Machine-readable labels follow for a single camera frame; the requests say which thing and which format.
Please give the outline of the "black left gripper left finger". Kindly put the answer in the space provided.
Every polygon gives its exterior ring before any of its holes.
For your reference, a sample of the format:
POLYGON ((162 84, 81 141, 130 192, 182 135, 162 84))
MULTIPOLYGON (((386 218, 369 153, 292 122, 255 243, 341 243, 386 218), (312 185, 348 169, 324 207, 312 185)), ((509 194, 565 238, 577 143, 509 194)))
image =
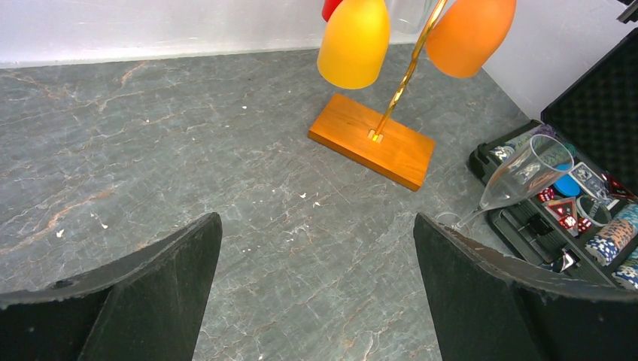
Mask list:
POLYGON ((206 214, 128 256, 1 296, 3 360, 189 360, 220 254, 206 214))

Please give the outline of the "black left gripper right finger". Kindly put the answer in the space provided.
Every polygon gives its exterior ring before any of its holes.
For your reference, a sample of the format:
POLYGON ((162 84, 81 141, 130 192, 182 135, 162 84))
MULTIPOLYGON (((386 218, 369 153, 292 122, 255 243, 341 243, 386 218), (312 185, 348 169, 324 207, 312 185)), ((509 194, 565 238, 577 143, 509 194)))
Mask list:
POLYGON ((426 214, 415 249, 445 360, 635 360, 637 294, 507 256, 426 214))

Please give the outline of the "clear champagne flute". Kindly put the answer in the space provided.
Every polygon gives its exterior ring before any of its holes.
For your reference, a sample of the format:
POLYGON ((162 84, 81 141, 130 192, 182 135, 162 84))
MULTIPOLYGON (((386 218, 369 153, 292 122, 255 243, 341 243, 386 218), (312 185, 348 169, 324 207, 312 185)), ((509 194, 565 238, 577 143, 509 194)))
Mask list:
POLYGON ((435 220, 460 231, 486 211, 515 205, 535 196, 566 175, 573 166, 573 155, 563 143, 549 135, 533 135, 491 175, 475 210, 464 216, 445 211, 435 220))

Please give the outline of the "orange wine glass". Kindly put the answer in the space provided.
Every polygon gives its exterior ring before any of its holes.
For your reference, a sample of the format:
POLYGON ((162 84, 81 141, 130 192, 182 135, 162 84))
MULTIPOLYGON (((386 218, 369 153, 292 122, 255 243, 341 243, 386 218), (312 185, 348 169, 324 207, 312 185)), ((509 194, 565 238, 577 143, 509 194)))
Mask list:
POLYGON ((516 5, 516 0, 455 1, 426 40, 430 61, 450 77, 476 75, 508 35, 516 5))

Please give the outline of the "yellow wine glass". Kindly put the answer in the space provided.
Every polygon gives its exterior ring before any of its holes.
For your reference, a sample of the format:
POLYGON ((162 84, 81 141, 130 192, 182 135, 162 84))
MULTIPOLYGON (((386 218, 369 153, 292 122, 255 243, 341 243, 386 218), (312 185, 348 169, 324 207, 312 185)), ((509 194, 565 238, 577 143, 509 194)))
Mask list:
POLYGON ((334 86, 362 89, 378 78, 389 41, 383 0, 343 0, 326 24, 317 69, 334 86))

